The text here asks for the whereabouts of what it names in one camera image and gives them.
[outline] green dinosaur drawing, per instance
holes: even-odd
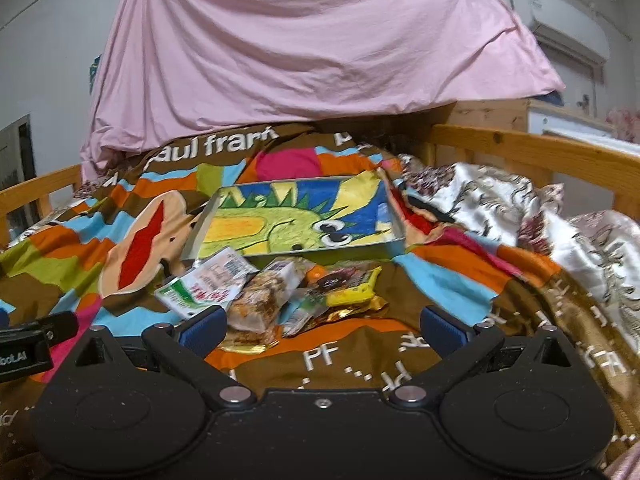
[[[354,225],[331,220],[345,207],[322,213],[328,200],[311,209],[308,202],[305,195],[294,204],[291,191],[280,202],[273,189],[267,196],[251,193],[241,204],[228,194],[211,221],[198,256],[204,258],[225,246],[244,254],[337,247],[366,236],[338,232]]]

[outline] air conditioner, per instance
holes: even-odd
[[[511,7],[540,43],[594,66],[609,60],[609,41],[600,25],[566,1],[511,0]]]

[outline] food packaging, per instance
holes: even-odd
[[[225,352],[235,352],[238,354],[261,354],[265,350],[278,344],[278,333],[279,327],[275,322],[261,334],[244,332],[228,327],[226,329],[226,336],[218,348]]]
[[[183,319],[213,305],[227,310],[256,272],[258,269],[227,247],[158,288],[155,296]]]
[[[229,326],[245,332],[266,332],[311,266],[304,258],[273,260],[229,306]]]
[[[282,324],[283,336],[293,337],[320,324],[386,306],[386,301],[374,291],[382,271],[382,267],[375,265],[375,262],[342,262],[328,268]]]

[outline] pink sheet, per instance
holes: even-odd
[[[563,89],[500,0],[121,0],[81,150]]]

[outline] wooden bed frame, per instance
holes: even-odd
[[[460,162],[472,162],[475,153],[499,156],[504,158],[503,169],[529,177],[538,187],[553,182],[556,172],[610,189],[615,193],[614,209],[640,218],[640,157],[556,137],[449,124],[433,126],[429,121],[412,120],[402,129],[418,139],[415,155],[428,166],[438,165],[439,145],[455,148]],[[71,166],[0,191],[0,248],[10,241],[7,213],[37,202],[44,217],[51,212],[50,193],[66,186],[77,190],[80,185],[80,166]]]

